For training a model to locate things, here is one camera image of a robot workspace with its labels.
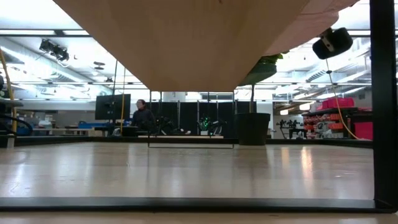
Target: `cable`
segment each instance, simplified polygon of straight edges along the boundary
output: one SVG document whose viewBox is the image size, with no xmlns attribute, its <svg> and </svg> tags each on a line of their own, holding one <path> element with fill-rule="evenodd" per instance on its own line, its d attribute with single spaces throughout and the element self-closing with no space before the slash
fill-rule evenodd
<svg viewBox="0 0 398 224">
<path fill-rule="evenodd" d="M 69 67 L 69 65 L 70 65 L 70 64 L 68 64 L 68 65 L 63 65 L 58 59 L 57 59 L 57 63 L 58 63 L 59 65 L 61 65 L 62 67 L 64 67 L 64 68 L 67 68 L 67 67 Z"/>
<path fill-rule="evenodd" d="M 7 89 L 8 89 L 8 94 L 10 95 L 10 100 L 14 100 L 14 93 L 12 92 L 11 89 L 11 81 L 10 81 L 10 76 L 8 75 L 7 71 L 7 65 L 6 65 L 6 59 L 4 58 L 4 55 L 2 53 L 1 47 L 0 47 L 0 60 L 2 63 L 2 67 L 4 69 L 4 72 L 6 73 L 6 80 L 7 80 Z M 17 108 L 15 106 L 12 107 L 12 131 L 14 133 L 17 133 Z"/>
<path fill-rule="evenodd" d="M 352 135 L 352 137 L 354 137 L 355 139 L 359 140 L 359 138 L 356 137 L 356 135 L 353 134 L 353 133 L 349 130 L 349 128 L 347 127 L 347 125 L 344 123 L 343 115 L 341 115 L 340 105 L 339 105 L 339 103 L 338 103 L 338 97 L 337 97 L 337 94 L 336 94 L 335 86 L 334 86 L 334 84 L 333 84 L 333 80 L 331 79 L 331 73 L 332 73 L 332 71 L 329 69 L 328 59 L 326 59 L 326 65 L 327 65 L 327 67 L 328 67 L 327 74 L 329 74 L 330 83 L 331 83 L 331 88 L 332 88 L 332 90 L 333 90 L 333 93 L 335 94 L 335 99 L 336 99 L 336 103 L 337 103 L 338 114 L 340 115 L 340 121 L 341 121 L 341 123 L 343 123 L 343 126 L 344 126 L 344 128 L 347 130 L 347 132 L 348 132 L 350 135 Z"/>
<path fill-rule="evenodd" d="M 124 82 L 126 81 L 126 68 L 124 67 L 124 75 L 123 75 L 123 93 L 122 93 L 122 118 L 120 119 L 120 135 L 123 133 L 123 115 L 124 115 Z"/>
<path fill-rule="evenodd" d="M 0 122 L 0 127 L 4 128 L 8 134 L 13 134 L 15 136 L 30 136 L 32 134 L 32 132 L 33 132 L 32 126 L 26 121 L 23 121 L 23 120 L 17 119 L 17 118 L 13 118 L 13 117 L 10 117 L 10 116 L 5 115 L 5 114 L 0 114 L 0 118 L 7 118 L 7 119 L 12 120 L 12 122 L 22 123 L 29 130 L 29 132 L 26 133 L 26 134 L 18 134 L 16 131 L 13 131 L 13 130 L 9 129 L 6 124 L 3 124 L 3 123 Z"/>
</svg>

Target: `black planter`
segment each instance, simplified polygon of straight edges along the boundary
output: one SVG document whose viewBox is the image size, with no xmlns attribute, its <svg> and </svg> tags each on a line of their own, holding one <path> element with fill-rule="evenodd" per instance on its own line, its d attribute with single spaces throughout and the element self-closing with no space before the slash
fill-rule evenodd
<svg viewBox="0 0 398 224">
<path fill-rule="evenodd" d="M 271 115 L 267 113 L 240 113 L 235 115 L 239 144 L 243 146 L 264 146 Z"/>
</svg>

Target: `glossy floor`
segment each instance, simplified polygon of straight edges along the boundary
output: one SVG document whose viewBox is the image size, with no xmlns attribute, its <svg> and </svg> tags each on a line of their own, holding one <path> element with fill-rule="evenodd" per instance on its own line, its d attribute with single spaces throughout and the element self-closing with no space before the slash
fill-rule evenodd
<svg viewBox="0 0 398 224">
<path fill-rule="evenodd" d="M 2 213 L 7 224 L 393 224 L 397 215 L 353 214 L 167 214 L 167 213 Z"/>
<path fill-rule="evenodd" d="M 103 142 L 0 151 L 0 197 L 33 196 L 372 199 L 373 153 L 336 146 L 148 149 Z"/>
</svg>

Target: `potted plant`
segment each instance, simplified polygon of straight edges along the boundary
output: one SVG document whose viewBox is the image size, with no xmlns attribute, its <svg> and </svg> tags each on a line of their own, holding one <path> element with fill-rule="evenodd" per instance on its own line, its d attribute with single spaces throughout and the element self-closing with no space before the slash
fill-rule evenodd
<svg viewBox="0 0 398 224">
<path fill-rule="evenodd" d="M 251 85 L 249 113 L 239 113 L 235 115 L 236 130 L 240 145 L 263 146 L 266 144 L 268 124 L 271 115 L 268 113 L 254 112 L 254 86 L 256 83 L 275 75 L 277 72 L 276 62 L 279 59 L 283 59 L 282 54 L 286 53 L 287 52 L 261 57 L 239 85 Z"/>
</svg>

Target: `black partition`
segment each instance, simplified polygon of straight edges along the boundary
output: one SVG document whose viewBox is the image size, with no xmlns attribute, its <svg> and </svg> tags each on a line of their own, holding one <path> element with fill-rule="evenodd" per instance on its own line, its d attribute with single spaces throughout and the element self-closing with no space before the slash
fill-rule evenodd
<svg viewBox="0 0 398 224">
<path fill-rule="evenodd" d="M 152 102 L 147 103 L 147 108 L 152 111 L 154 116 L 164 116 L 173 121 L 174 126 L 178 127 L 178 103 L 177 102 Z"/>
<path fill-rule="evenodd" d="M 199 118 L 209 116 L 211 121 L 217 121 L 217 102 L 200 102 Z"/>
<path fill-rule="evenodd" d="M 180 103 L 180 128 L 191 131 L 191 134 L 198 134 L 198 103 Z"/>
<path fill-rule="evenodd" d="M 249 113 L 250 112 L 250 102 L 249 101 L 237 101 L 236 102 L 238 113 Z M 254 113 L 257 112 L 257 103 L 253 103 Z"/>
<path fill-rule="evenodd" d="M 233 125 L 234 114 L 232 102 L 218 103 L 218 119 L 226 121 L 226 125 L 224 125 L 223 131 L 221 132 L 224 138 L 235 138 L 236 133 Z"/>
</svg>

